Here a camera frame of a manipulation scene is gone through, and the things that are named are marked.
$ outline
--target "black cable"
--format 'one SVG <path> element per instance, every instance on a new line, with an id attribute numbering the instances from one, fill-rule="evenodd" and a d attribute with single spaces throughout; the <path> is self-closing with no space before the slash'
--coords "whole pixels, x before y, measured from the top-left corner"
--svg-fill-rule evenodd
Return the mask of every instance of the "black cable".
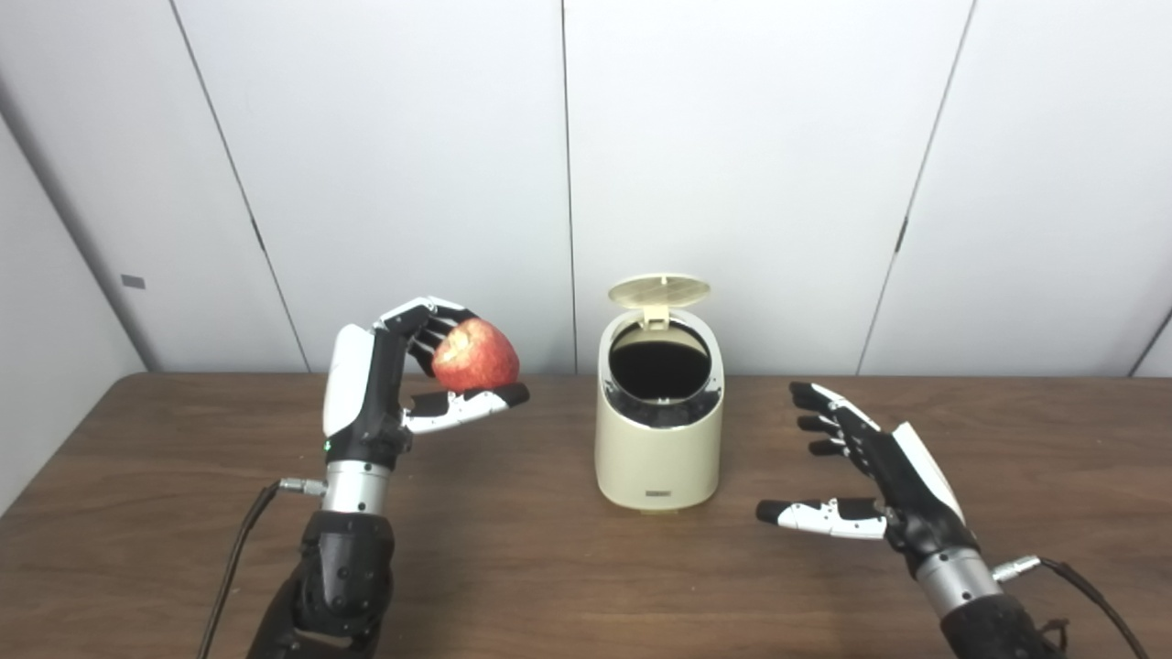
<path id="1" fill-rule="evenodd" d="M 1038 557 L 1038 561 L 1042 562 L 1042 565 L 1054 570 L 1056 575 L 1070 582 L 1071 585 L 1082 591 L 1082 593 L 1085 595 L 1091 602 L 1097 604 L 1098 607 L 1106 613 L 1106 617 L 1115 623 L 1116 629 L 1118 629 L 1119 633 L 1123 634 L 1124 640 L 1126 640 L 1127 645 L 1131 646 L 1131 651 L 1136 653 L 1136 657 L 1139 659 L 1149 659 L 1147 652 L 1144 650 L 1144 646 L 1139 644 L 1139 639 L 1131 632 L 1131 629 L 1127 627 L 1127 623 L 1123 621 L 1123 617 L 1119 616 L 1119 613 L 1110 604 L 1108 604 L 1103 593 L 1092 586 L 1090 582 L 1083 578 L 1082 575 L 1076 572 L 1074 568 L 1065 563 L 1042 557 Z"/>
<path id="2" fill-rule="evenodd" d="M 236 577 L 236 566 L 240 563 L 240 553 L 244 552 L 244 541 L 248 538 L 248 531 L 257 524 L 260 514 L 265 511 L 268 502 L 273 501 L 279 489 L 280 481 L 275 481 L 273 484 L 260 490 L 257 500 L 252 502 L 252 508 L 248 509 L 248 512 L 244 516 L 244 521 L 240 523 L 240 530 L 236 535 L 236 544 L 232 545 L 232 553 L 227 558 L 227 568 L 224 569 L 224 580 L 220 582 L 220 590 L 216 593 L 212 613 L 207 619 L 207 626 L 204 629 L 204 640 L 199 644 L 199 652 L 196 654 L 196 659 L 207 659 L 207 652 L 212 648 L 212 638 L 216 637 L 216 626 L 219 625 L 220 613 L 224 612 L 224 604 L 227 603 L 227 593 L 232 587 L 232 578 Z"/>
<path id="3" fill-rule="evenodd" d="M 1067 637 L 1067 627 L 1070 626 L 1070 620 L 1065 618 L 1055 618 L 1049 623 L 1042 625 L 1037 629 L 1037 633 L 1042 634 L 1042 643 L 1047 644 L 1047 648 L 1055 654 L 1065 655 L 1067 644 L 1069 638 Z M 1058 643 L 1052 643 L 1050 639 L 1045 638 L 1048 632 L 1058 632 Z"/>

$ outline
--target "robot finger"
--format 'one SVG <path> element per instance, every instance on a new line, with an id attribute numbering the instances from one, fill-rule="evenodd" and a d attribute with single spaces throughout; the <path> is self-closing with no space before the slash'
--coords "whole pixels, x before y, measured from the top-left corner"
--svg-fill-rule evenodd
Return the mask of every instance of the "robot finger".
<path id="1" fill-rule="evenodd" d="M 443 340 L 448 338 L 448 332 L 450 331 L 451 327 L 449 327 L 447 331 L 443 332 L 436 332 L 431 330 L 431 326 L 429 324 L 423 330 L 420 330 L 420 333 L 415 335 L 415 340 L 435 351 L 436 348 L 440 347 L 440 344 L 442 344 Z"/>
<path id="2" fill-rule="evenodd" d="M 819 501 L 762 501 L 757 518 L 786 529 L 840 538 L 883 539 L 887 518 L 874 498 Z"/>
<path id="3" fill-rule="evenodd" d="M 810 442 L 810 454 L 823 457 L 826 455 L 847 455 L 846 442 L 826 437 Z"/>
<path id="4" fill-rule="evenodd" d="M 874 430 L 878 432 L 880 429 L 879 424 L 872 421 L 854 403 L 822 385 L 790 382 L 790 393 L 793 395 L 793 405 L 802 409 L 818 412 L 823 416 L 837 416 L 838 410 L 847 409 Z"/>
<path id="5" fill-rule="evenodd" d="M 457 325 L 459 325 L 459 322 L 450 318 L 432 315 L 431 318 L 428 319 L 425 328 L 428 332 L 431 332 L 434 334 L 447 337 L 448 333 L 451 332 Z"/>
<path id="6" fill-rule="evenodd" d="M 442 299 L 442 298 L 436 298 L 434 295 L 429 297 L 428 299 L 431 301 L 431 304 L 435 307 L 435 311 L 432 312 L 432 315 L 435 315 L 436 318 L 443 318 L 443 319 L 447 319 L 447 320 L 451 320 L 451 321 L 454 321 L 452 322 L 454 326 L 458 325 L 458 324 L 461 324 L 461 322 L 463 322 L 463 321 L 465 321 L 468 319 L 477 318 L 477 315 L 475 313 L 472 313 L 471 310 L 464 307 L 463 305 L 458 305 L 456 303 L 448 301 L 448 300 Z"/>
<path id="7" fill-rule="evenodd" d="M 447 430 L 504 412 L 529 400 L 520 382 L 492 389 L 469 389 L 463 394 L 435 392 L 411 396 L 415 407 L 403 412 L 403 426 L 416 435 Z"/>
<path id="8" fill-rule="evenodd" d="M 418 341 L 411 341 L 411 344 L 407 346 L 407 354 L 415 358 L 415 361 L 418 362 L 420 368 L 423 369 L 423 373 L 427 374 L 428 378 L 436 376 L 435 371 L 431 368 L 431 360 L 435 358 L 434 349 L 420 344 Z"/>
<path id="9" fill-rule="evenodd" d="M 818 415 L 798 416 L 798 428 L 810 433 L 824 433 L 831 437 L 843 439 L 843 428 L 832 419 Z"/>
<path id="10" fill-rule="evenodd" d="M 415 298 L 414 300 L 411 300 L 409 303 L 398 305 L 397 307 L 395 307 L 395 308 L 388 311 L 387 313 L 380 315 L 379 317 L 379 322 L 376 322 L 376 325 L 386 325 L 389 320 L 391 320 L 394 318 L 397 318 L 397 317 L 401 317 L 401 315 L 406 314 L 407 312 L 415 311 L 418 307 L 425 308 L 429 314 L 430 313 L 435 313 L 436 305 L 431 300 L 432 300 L 432 298 L 421 297 L 421 298 Z"/>

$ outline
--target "trash can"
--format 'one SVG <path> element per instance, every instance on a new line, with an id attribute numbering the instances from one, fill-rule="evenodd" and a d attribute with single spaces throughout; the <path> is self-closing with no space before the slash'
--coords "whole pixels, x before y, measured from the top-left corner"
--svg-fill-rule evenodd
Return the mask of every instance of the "trash can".
<path id="1" fill-rule="evenodd" d="M 599 345 L 594 468 L 599 489 L 618 505 L 675 510 L 716 491 L 724 365 L 713 331 L 680 308 L 708 292 L 682 274 L 611 288 L 611 300 L 632 311 Z"/>

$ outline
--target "small sticker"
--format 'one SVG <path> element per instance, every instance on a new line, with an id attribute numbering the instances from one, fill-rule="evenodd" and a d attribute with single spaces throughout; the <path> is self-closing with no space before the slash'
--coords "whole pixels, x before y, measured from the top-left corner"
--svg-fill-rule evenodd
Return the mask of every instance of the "small sticker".
<path id="1" fill-rule="evenodd" d="M 142 288 L 146 290 L 146 280 L 142 277 L 135 277 L 134 274 L 123 274 L 122 285 L 127 288 Z"/>

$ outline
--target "red apple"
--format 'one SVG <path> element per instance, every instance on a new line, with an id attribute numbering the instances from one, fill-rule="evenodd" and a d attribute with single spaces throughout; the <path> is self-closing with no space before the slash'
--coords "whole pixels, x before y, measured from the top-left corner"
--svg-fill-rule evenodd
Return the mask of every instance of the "red apple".
<path id="1" fill-rule="evenodd" d="M 444 388 L 462 394 L 516 382 L 520 360 L 500 330 L 488 320 L 470 318 L 440 344 L 431 369 Z"/>

